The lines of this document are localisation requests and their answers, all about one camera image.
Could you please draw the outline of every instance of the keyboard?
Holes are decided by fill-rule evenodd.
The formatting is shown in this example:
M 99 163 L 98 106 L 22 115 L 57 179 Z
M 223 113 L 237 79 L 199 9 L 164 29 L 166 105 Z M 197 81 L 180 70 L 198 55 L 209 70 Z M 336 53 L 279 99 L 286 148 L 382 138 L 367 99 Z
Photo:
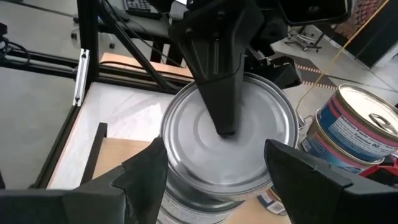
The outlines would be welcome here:
M 132 16 L 160 19 L 162 15 L 146 0 L 122 0 L 126 13 Z

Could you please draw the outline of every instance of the white surface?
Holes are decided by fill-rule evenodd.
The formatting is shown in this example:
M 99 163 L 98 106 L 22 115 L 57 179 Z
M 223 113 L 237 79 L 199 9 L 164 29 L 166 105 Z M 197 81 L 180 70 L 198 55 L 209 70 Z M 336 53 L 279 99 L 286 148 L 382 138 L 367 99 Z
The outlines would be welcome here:
M 178 1 L 181 4 L 187 5 L 187 0 L 176 0 L 176 1 Z
M 398 42 L 374 66 L 378 68 L 384 67 L 396 54 L 398 54 Z
M 108 124 L 108 137 L 152 141 L 174 96 L 153 91 L 93 83 L 75 122 L 49 189 L 80 185 L 100 122 Z

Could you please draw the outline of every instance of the metal can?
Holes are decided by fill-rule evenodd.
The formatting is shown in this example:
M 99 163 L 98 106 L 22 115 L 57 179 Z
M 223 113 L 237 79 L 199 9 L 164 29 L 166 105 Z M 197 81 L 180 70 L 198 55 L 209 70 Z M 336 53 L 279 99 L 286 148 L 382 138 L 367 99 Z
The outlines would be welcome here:
M 264 162 L 264 142 L 276 139 L 295 147 L 297 115 L 275 84 L 246 73 L 240 127 L 220 137 L 195 83 L 183 88 L 167 108 L 160 135 L 169 167 L 184 182 L 214 198 L 242 201 L 272 185 Z
M 257 197 L 258 201 L 268 211 L 276 215 L 287 215 L 286 209 L 273 188 Z
M 162 224 L 222 223 L 241 204 L 213 199 L 169 172 L 157 219 Z
M 333 142 L 363 161 L 377 161 L 398 149 L 397 108 L 357 86 L 340 85 L 318 119 Z
M 379 159 L 375 162 L 362 161 L 344 151 L 328 137 L 326 132 L 322 130 L 318 116 L 315 116 L 315 119 L 308 130 L 307 137 L 301 142 L 301 148 L 317 158 L 323 159 L 330 164 L 355 174 L 358 174 L 373 165 L 380 164 L 383 161 L 383 159 Z

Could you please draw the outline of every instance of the can lid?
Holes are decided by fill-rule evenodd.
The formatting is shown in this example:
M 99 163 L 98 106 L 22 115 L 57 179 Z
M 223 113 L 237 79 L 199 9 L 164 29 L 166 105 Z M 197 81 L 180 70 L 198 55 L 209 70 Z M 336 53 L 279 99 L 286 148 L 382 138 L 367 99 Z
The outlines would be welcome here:
M 342 84 L 340 94 L 362 119 L 395 138 L 398 137 L 398 110 L 387 101 L 360 87 Z
M 160 134 L 170 168 L 185 182 L 210 195 L 241 195 L 271 182 L 264 162 L 266 139 L 295 147 L 298 121 L 276 85 L 245 74 L 241 120 L 234 136 L 220 137 L 194 83 L 167 108 Z

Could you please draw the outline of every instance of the wooden surface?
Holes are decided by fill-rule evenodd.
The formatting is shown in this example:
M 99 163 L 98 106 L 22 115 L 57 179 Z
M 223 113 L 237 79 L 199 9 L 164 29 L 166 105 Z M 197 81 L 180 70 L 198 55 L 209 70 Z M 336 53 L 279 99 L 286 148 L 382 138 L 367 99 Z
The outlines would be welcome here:
M 98 160 L 95 165 L 93 178 L 97 178 L 111 169 L 119 166 L 128 158 L 141 152 L 150 142 L 125 139 L 104 138 Z
M 125 139 L 104 138 L 98 161 L 95 167 L 96 178 L 119 166 L 128 158 L 145 149 L 150 142 Z M 290 224 L 288 216 L 274 215 L 268 212 L 256 198 L 252 198 L 241 205 L 226 224 Z
M 138 61 L 135 58 L 126 57 L 123 55 L 104 53 L 101 58 L 101 62 L 105 62 L 105 61 L 121 62 L 121 63 L 126 63 L 129 65 L 141 67 L 141 65 L 138 63 Z M 166 64 L 162 64 L 162 63 L 156 63 L 156 62 L 151 62 L 151 64 L 155 68 L 156 71 L 163 74 L 163 76 L 165 76 L 165 77 L 177 78 L 177 79 L 186 80 L 186 81 L 193 80 L 191 71 L 188 68 L 180 68 L 180 67 L 166 65 Z M 132 67 L 123 66 L 123 65 L 108 64 L 108 63 L 106 65 L 124 68 L 124 69 L 128 69 L 128 70 L 144 71 L 143 69 L 132 68 Z

